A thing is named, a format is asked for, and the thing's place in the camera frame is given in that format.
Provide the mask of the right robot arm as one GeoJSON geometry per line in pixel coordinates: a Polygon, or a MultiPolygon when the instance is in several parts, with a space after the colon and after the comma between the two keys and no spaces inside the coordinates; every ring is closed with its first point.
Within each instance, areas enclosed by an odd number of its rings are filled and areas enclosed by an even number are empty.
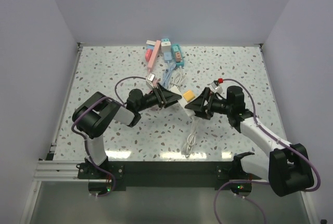
{"type": "Polygon", "coordinates": [[[305,146],[292,144],[275,135],[247,109],[244,91],[239,86],[227,88],[226,98],[219,98],[210,88],[185,105],[196,117],[209,120],[215,113],[227,116],[231,127],[253,141],[268,157],[267,165],[239,161],[232,165],[237,179],[253,174],[266,180],[278,196],[314,189],[316,180],[305,146]]]}

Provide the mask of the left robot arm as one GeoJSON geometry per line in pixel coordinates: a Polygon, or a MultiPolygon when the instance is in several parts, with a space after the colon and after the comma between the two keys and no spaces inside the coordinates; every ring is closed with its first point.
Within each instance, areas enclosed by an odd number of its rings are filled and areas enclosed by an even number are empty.
{"type": "Polygon", "coordinates": [[[180,99],[180,93],[171,92],[160,84],[148,94],[132,89],[124,105],[100,92],[94,93],[75,110],[71,126],[72,132],[84,139],[86,159],[91,163],[89,172],[95,178],[103,178],[108,172],[103,134],[112,121],[134,127],[141,119],[141,111],[154,106],[168,108],[180,99]]]}

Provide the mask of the yellow plug adapter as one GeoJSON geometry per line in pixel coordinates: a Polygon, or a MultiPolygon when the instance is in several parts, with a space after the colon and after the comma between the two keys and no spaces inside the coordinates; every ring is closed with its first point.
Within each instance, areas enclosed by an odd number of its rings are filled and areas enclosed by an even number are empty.
{"type": "Polygon", "coordinates": [[[183,93],[183,97],[186,100],[186,102],[191,102],[193,99],[195,99],[195,94],[192,90],[188,90],[185,93],[183,93]]]}

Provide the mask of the teal power strip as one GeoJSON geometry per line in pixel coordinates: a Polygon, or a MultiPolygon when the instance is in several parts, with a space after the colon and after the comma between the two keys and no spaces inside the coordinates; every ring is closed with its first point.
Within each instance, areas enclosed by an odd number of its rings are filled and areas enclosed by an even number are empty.
{"type": "Polygon", "coordinates": [[[176,64],[177,67],[184,67],[185,62],[184,62],[184,55],[182,53],[181,47],[179,44],[172,44],[171,45],[171,53],[173,60],[176,64]]]}

